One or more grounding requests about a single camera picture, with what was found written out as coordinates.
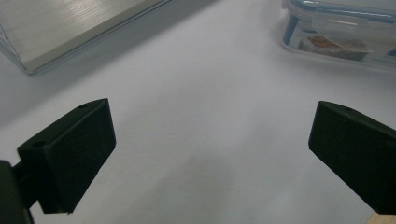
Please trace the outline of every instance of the clear plastic container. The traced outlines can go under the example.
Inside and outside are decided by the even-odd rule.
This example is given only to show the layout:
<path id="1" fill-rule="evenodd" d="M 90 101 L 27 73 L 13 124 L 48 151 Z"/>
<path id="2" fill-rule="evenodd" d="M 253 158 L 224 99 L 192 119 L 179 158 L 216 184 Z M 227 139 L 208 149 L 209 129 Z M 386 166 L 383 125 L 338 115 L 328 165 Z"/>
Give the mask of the clear plastic container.
<path id="1" fill-rule="evenodd" d="M 291 48 L 396 68 L 395 0 L 283 0 Z"/>
<path id="2" fill-rule="evenodd" d="M 32 74 L 169 0 L 0 0 L 0 51 Z"/>

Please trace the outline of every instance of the black rubber pad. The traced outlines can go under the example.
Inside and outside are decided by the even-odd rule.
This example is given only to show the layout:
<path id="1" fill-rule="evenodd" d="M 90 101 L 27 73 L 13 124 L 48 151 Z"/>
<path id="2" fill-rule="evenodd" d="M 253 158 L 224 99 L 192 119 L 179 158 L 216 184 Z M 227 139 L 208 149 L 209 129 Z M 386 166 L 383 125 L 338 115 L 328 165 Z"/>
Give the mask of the black rubber pad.
<path id="1" fill-rule="evenodd" d="M 107 99 L 81 105 L 18 148 L 44 213 L 72 213 L 116 146 Z"/>
<path id="2" fill-rule="evenodd" d="M 378 214 L 396 214 L 396 132 L 342 105 L 319 102 L 310 149 Z"/>
<path id="3" fill-rule="evenodd" d="M 0 199 L 0 223 L 33 223 L 21 202 L 17 180 L 7 161 L 0 161 Z"/>

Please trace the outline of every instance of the white surface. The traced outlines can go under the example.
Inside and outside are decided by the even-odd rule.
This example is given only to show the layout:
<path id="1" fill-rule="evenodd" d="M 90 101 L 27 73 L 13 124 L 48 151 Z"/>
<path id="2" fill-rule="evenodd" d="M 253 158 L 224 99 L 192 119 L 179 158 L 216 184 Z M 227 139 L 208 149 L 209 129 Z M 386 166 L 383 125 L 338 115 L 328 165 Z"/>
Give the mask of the white surface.
<path id="1" fill-rule="evenodd" d="M 289 52 L 274 0 L 173 0 L 43 74 L 0 56 L 0 158 L 107 97 L 118 146 L 72 215 L 36 223 L 365 223 L 308 149 L 317 102 L 396 128 L 396 76 Z"/>

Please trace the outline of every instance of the screw hole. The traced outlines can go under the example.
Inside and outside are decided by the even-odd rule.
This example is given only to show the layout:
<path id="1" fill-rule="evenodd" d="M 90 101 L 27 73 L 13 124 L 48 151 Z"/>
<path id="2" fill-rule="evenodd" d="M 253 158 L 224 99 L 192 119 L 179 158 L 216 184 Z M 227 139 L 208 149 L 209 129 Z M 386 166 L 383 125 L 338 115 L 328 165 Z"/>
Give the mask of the screw hole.
<path id="1" fill-rule="evenodd" d="M 39 141 L 32 144 L 32 147 L 42 147 L 46 145 L 46 141 Z"/>

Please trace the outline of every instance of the plastic food container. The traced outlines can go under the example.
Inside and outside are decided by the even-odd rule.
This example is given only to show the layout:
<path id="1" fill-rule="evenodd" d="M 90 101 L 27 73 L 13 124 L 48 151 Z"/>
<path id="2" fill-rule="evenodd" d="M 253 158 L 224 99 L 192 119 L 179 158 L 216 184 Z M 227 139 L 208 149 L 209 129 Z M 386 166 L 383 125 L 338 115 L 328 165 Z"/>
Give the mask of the plastic food container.
<path id="1" fill-rule="evenodd" d="M 169 0 L 0 0 L 0 51 L 35 73 Z"/>
<path id="2" fill-rule="evenodd" d="M 283 0 L 290 49 L 396 68 L 395 0 Z"/>

